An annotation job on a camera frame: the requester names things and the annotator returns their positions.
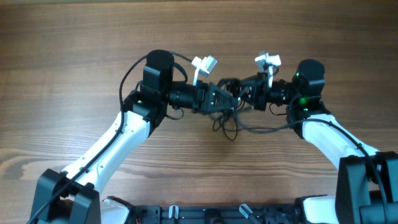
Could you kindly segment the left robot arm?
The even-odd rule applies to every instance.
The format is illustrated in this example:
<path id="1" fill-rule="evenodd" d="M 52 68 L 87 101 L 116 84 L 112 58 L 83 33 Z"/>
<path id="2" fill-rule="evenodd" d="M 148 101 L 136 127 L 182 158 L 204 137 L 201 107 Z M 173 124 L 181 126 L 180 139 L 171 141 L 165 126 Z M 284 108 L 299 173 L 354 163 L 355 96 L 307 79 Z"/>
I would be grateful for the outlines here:
<path id="1" fill-rule="evenodd" d="M 29 223 L 127 223 L 134 207 L 100 195 L 128 155 L 144 143 L 164 118 L 167 107 L 200 114 L 235 111 L 238 99 L 213 83 L 175 82 L 178 53 L 153 50 L 142 57 L 143 78 L 126 97 L 110 127 L 61 172 L 47 169 L 38 179 Z"/>

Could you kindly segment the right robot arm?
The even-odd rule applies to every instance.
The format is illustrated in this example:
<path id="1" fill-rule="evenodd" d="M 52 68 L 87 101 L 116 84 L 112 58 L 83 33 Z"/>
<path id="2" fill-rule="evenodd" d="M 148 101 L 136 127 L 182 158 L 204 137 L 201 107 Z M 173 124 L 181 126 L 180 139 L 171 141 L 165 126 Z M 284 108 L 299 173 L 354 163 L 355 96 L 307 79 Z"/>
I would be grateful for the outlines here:
<path id="1" fill-rule="evenodd" d="M 226 89 L 263 110 L 286 106 L 287 127 L 318 148 L 338 169 L 336 194 L 298 200 L 303 223 L 397 223 L 397 153 L 381 152 L 340 125 L 321 101 L 325 67 L 306 59 L 291 82 L 272 80 L 278 68 L 262 61 L 261 71 L 231 80 Z"/>

